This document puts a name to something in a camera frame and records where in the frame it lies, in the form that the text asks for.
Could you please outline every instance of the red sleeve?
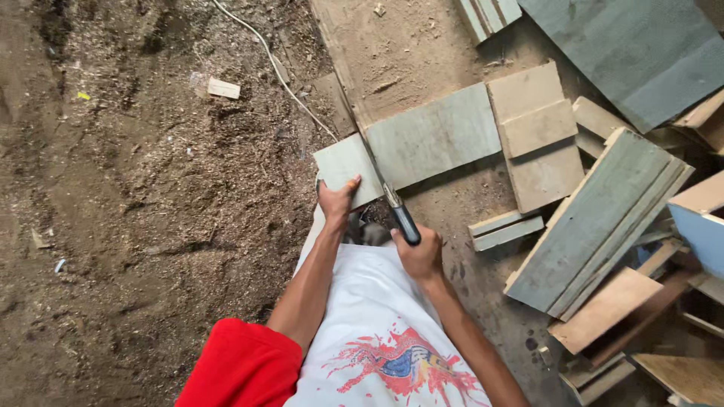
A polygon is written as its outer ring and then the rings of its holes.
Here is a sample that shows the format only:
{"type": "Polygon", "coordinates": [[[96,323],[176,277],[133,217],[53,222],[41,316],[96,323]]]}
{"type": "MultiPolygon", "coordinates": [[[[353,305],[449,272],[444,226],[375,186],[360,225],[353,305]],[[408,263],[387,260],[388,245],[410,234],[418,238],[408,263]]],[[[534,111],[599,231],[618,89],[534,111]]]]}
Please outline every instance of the red sleeve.
{"type": "Polygon", "coordinates": [[[240,319],[218,321],[177,407],[281,406],[296,392],[302,348],[271,329],[240,319]]]}

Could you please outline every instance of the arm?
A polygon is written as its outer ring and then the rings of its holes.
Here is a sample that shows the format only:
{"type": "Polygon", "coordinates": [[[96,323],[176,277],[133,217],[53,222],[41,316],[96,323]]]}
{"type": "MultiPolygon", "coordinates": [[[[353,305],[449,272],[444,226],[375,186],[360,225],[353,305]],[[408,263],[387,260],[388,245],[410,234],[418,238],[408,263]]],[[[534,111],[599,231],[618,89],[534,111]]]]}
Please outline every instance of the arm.
{"type": "Polygon", "coordinates": [[[442,238],[432,229],[418,225],[422,241],[410,247],[398,230],[392,239],[405,271],[425,292],[435,307],[445,333],[460,351],[480,381],[493,406],[530,407],[520,386],[495,347],[485,338],[460,304],[453,286],[442,272],[442,238]]]}
{"type": "Polygon", "coordinates": [[[337,260],[337,248],[345,234],[352,196],[360,179],[356,175],[336,191],[328,189],[321,181],[319,205],[324,212],[324,228],[266,323],[269,329],[298,343],[304,356],[327,308],[332,267],[337,260]]]}

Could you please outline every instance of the graphic print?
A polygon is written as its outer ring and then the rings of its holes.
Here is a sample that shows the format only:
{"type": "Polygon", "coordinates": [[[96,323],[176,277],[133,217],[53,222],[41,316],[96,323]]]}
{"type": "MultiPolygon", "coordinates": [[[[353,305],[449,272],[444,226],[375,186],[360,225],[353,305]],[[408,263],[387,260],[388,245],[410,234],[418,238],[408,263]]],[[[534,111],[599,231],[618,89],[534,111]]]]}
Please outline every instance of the graphic print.
{"type": "Polygon", "coordinates": [[[482,392],[478,380],[468,372],[456,372],[453,365],[460,361],[458,356],[442,358],[420,334],[412,328],[406,329],[398,335],[390,331],[390,337],[385,344],[382,338],[363,336],[358,342],[349,342],[349,348],[343,349],[340,354],[333,358],[330,364],[325,364],[322,369],[329,365],[337,365],[329,371],[327,378],[335,372],[355,366],[362,366],[362,372],[352,379],[349,379],[337,391],[346,393],[352,386],[358,384],[365,377],[377,373],[384,381],[388,389],[397,395],[408,397],[414,391],[419,393],[420,389],[427,384],[431,394],[437,391],[446,406],[450,402],[445,394],[445,386],[452,384],[460,392],[463,400],[470,400],[477,405],[487,406],[473,399],[471,392],[482,392]]]}

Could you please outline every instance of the electrical wire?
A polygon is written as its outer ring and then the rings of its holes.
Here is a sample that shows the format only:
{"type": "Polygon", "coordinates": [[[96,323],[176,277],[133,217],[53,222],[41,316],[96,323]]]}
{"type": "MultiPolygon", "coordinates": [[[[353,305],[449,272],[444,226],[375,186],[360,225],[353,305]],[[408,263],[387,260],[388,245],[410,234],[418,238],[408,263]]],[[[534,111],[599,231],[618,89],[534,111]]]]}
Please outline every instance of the electrical wire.
{"type": "Polygon", "coordinates": [[[274,72],[277,74],[277,78],[279,78],[279,83],[281,83],[282,86],[284,86],[284,89],[287,91],[287,93],[289,93],[289,96],[292,96],[292,99],[294,99],[294,101],[296,101],[299,104],[299,106],[301,106],[302,109],[304,109],[304,111],[307,112],[307,114],[309,114],[309,116],[311,116],[312,119],[314,119],[316,124],[318,124],[321,128],[323,128],[330,136],[332,136],[334,141],[337,142],[338,139],[334,135],[334,133],[327,126],[325,126],[324,123],[319,121],[319,119],[317,119],[317,117],[314,115],[314,113],[312,113],[309,109],[307,109],[307,106],[304,106],[304,103],[302,103],[299,99],[297,99],[297,96],[294,95],[294,92],[292,92],[292,90],[289,89],[289,86],[287,86],[287,83],[282,78],[282,74],[279,73],[279,68],[277,68],[277,64],[274,63],[274,57],[272,56],[272,52],[269,50],[269,46],[266,45],[266,41],[264,40],[264,37],[262,37],[261,34],[259,34],[259,32],[257,30],[254,30],[254,27],[250,26],[249,24],[247,24],[246,22],[241,20],[239,17],[236,17],[235,15],[228,12],[224,8],[224,6],[222,6],[217,0],[212,0],[212,1],[216,5],[216,8],[221,10],[222,13],[226,14],[227,16],[231,17],[234,21],[238,22],[239,24],[241,24],[244,27],[251,30],[251,32],[254,33],[254,35],[256,35],[257,38],[259,38],[261,45],[264,46],[264,50],[266,51],[266,55],[268,56],[269,61],[271,62],[271,65],[274,67],[274,72]]]}

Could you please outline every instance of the black handle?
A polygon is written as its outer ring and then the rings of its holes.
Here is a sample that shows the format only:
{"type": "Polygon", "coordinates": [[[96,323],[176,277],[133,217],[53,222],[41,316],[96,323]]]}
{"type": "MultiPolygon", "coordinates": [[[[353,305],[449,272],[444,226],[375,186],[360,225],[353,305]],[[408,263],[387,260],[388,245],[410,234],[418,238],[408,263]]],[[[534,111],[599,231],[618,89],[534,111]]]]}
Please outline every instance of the black handle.
{"type": "Polygon", "coordinates": [[[405,242],[410,246],[420,244],[422,240],[420,231],[417,230],[417,226],[415,226],[415,222],[413,222],[412,216],[410,216],[410,212],[407,211],[405,205],[392,208],[392,215],[395,217],[397,224],[400,225],[400,231],[403,233],[405,242]]]}

